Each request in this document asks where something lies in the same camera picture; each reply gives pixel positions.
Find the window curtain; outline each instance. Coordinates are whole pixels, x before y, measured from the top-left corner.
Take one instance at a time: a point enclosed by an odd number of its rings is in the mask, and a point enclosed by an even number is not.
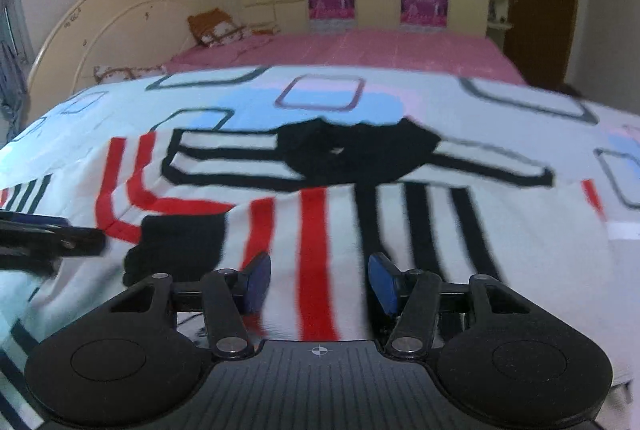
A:
[[[2,13],[8,2],[0,0]],[[9,142],[20,132],[28,94],[24,75],[7,40],[0,39],[0,112],[9,122],[6,139]]]

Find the patterned pillow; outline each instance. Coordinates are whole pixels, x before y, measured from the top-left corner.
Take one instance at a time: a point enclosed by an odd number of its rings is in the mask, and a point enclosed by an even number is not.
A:
[[[162,65],[155,67],[109,67],[98,65],[94,67],[96,84],[127,82],[150,76],[163,76],[164,74],[166,74],[166,69]]]
[[[251,30],[234,23],[234,20],[219,8],[188,17],[193,37],[207,47],[227,45],[251,36]]]

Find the headboard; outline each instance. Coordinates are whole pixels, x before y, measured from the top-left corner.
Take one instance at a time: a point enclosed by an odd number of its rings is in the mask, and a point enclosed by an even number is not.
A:
[[[193,46],[187,17],[212,7],[212,0],[79,0],[31,68],[28,123],[94,85],[94,66],[153,66]]]

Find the striped shirt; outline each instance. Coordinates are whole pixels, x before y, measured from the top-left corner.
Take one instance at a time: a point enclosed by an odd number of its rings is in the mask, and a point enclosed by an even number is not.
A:
[[[261,320],[266,336],[333,331],[349,339],[369,335],[362,267],[367,251],[379,245],[399,267],[438,266],[446,280],[465,281],[491,264],[551,311],[580,301],[567,285],[589,290],[593,275],[607,275],[606,243],[580,191],[553,188],[553,181],[544,164],[443,140],[408,120],[383,127],[314,120],[269,132],[113,138],[62,171],[0,190],[0,208],[66,217],[111,237],[104,258],[63,262],[34,296],[20,327],[38,340],[122,290],[122,260],[140,241],[146,216],[225,213],[219,266],[237,269],[261,247],[272,256]],[[500,208],[501,201],[511,206]],[[324,224],[309,220],[319,218]],[[579,236],[577,226],[586,226]],[[478,230],[486,251],[471,243]],[[550,243],[541,246],[545,239]],[[536,282],[548,283],[545,298],[538,298]],[[325,300],[328,307],[321,308]],[[312,323],[314,307],[322,323]],[[33,429],[39,419],[15,372],[28,349],[18,352],[16,341],[12,333],[0,362],[0,428]]]

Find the pink bedsheet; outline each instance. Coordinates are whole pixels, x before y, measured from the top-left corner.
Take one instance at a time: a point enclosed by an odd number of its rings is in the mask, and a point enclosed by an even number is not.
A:
[[[526,85],[493,42],[447,32],[354,30],[339,35],[253,36],[227,46],[197,46],[165,65],[170,73],[252,65],[348,65],[436,71]]]

